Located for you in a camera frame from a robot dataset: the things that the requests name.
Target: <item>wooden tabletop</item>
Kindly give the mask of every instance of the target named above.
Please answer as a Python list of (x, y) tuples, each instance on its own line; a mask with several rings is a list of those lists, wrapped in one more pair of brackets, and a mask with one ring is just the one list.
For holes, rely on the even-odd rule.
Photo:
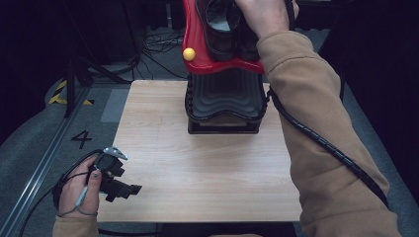
[(258, 134), (189, 134), (187, 82), (132, 83), (114, 145), (137, 196), (101, 197), (99, 221), (296, 221), (301, 213), (279, 115)]

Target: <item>finger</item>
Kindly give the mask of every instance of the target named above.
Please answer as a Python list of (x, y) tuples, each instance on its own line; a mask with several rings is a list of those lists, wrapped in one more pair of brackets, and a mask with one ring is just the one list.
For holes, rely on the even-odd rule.
[(102, 183), (102, 172), (95, 170), (90, 174), (89, 183), (87, 184), (88, 192), (87, 194), (97, 195)]
[(101, 171), (93, 171), (89, 177), (87, 194), (84, 198), (82, 209), (89, 213), (95, 213), (99, 208), (99, 190), (102, 183)]

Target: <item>black device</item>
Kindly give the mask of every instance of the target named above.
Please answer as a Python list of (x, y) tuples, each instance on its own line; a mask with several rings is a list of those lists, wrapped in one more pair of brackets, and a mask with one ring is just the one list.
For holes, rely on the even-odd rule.
[(120, 161), (120, 159), (127, 160), (127, 157), (124, 156), (121, 150), (119, 150), (117, 147), (107, 147), (104, 150), (98, 149), (86, 154), (61, 176), (61, 178), (52, 189), (53, 203), (56, 209), (59, 208), (59, 198), (61, 197), (62, 188), (69, 179), (74, 177), (68, 177), (68, 175), (84, 160), (94, 154), (98, 154), (95, 163), (89, 167), (89, 171), (87, 173), (82, 173), (87, 174), (86, 185), (89, 181), (90, 174), (95, 170), (100, 170), (102, 173), (100, 192), (107, 195), (107, 201), (112, 202), (115, 198), (127, 199), (131, 195), (138, 194), (142, 186), (127, 185), (121, 181), (115, 180), (115, 177), (121, 177), (125, 171), (122, 168), (123, 163)]

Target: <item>wire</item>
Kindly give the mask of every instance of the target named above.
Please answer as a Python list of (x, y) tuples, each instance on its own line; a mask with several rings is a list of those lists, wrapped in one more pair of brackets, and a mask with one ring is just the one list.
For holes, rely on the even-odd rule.
[(161, 66), (163, 69), (165, 69), (167, 72), (169, 72), (170, 74), (172, 74), (172, 75), (174, 75), (174, 76), (176, 76), (176, 77), (179, 77), (179, 78), (183, 78), (183, 79), (187, 79), (186, 77), (184, 77), (184, 76), (180, 76), (180, 75), (178, 75), (178, 74), (176, 74), (176, 73), (174, 73), (174, 72), (172, 72), (171, 70), (169, 70), (169, 69), (167, 69), (167, 67), (165, 67), (165, 66), (163, 66), (160, 62), (158, 62), (158, 61), (156, 61), (156, 60), (154, 60), (154, 58), (152, 58), (151, 56), (149, 56), (148, 54), (144, 54), (145, 56), (147, 56), (151, 61), (153, 61), (153, 62), (155, 62), (157, 65), (159, 65), (159, 66)]
[(329, 141), (321, 137), (315, 131), (310, 129), (309, 127), (302, 124), (300, 121), (296, 120), (293, 116), (291, 116), (286, 109), (284, 108), (283, 104), (281, 104), (280, 99), (275, 94), (275, 92), (270, 88), (268, 91), (268, 100), (272, 97), (272, 101), (274, 102), (274, 106), (277, 110), (281, 113), (281, 115), (290, 122), (291, 125), (296, 127), (302, 133), (307, 135), (310, 139), (316, 142), (318, 145), (323, 147), (326, 151), (328, 151), (331, 155), (333, 155), (336, 159), (342, 162), (355, 176), (357, 176), (381, 201), (388, 207), (387, 198), (376, 183), (361, 167), (359, 167), (351, 158), (346, 156), (342, 151), (336, 148), (333, 144)]
[(147, 72), (151, 75), (151, 80), (154, 80), (154, 75), (153, 73), (150, 72), (150, 70), (148, 69), (147, 63), (145, 63), (141, 58), (139, 59), (142, 61), (142, 63), (144, 63), (145, 68), (147, 68)]
[(37, 208), (37, 206), (41, 203), (41, 201), (49, 194), (52, 192), (54, 186), (52, 188), (50, 188), (38, 201), (37, 203), (35, 203), (34, 207), (32, 207), (31, 211), (28, 213), (27, 217), (25, 218), (24, 224), (21, 227), (21, 231), (19, 233), (19, 236), (22, 237), (24, 235), (25, 232), (25, 227), (28, 224), (29, 219), (31, 218), (31, 215), (34, 213), (35, 209)]

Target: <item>hand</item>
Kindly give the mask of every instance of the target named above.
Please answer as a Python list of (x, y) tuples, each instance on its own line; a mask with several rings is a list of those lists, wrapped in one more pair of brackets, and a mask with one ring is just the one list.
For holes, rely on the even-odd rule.
[[(235, 0), (235, 2), (258, 38), (290, 29), (285, 0)], [(293, 0), (293, 11), (296, 17), (299, 8), (295, 0)]]
[[(68, 178), (81, 174), (87, 173), (89, 167), (93, 165), (96, 157), (91, 156), (83, 161), (77, 168), (75, 168), (69, 175)], [(86, 177), (85, 175), (75, 176), (67, 181), (67, 183), (62, 188), (61, 197), (59, 199), (59, 213), (65, 213), (72, 210), (75, 207), (75, 203), (82, 193), (84, 187), (86, 186)], [(84, 213), (97, 213), (99, 209), (99, 189), (102, 182), (102, 173), (97, 170), (93, 171), (90, 175), (89, 183), (87, 185), (87, 194), (84, 197), (82, 204), (79, 209)], [(63, 218), (92, 218), (94, 215), (86, 215), (81, 213), (79, 210), (75, 209), (74, 211), (64, 214), (61, 217)]]

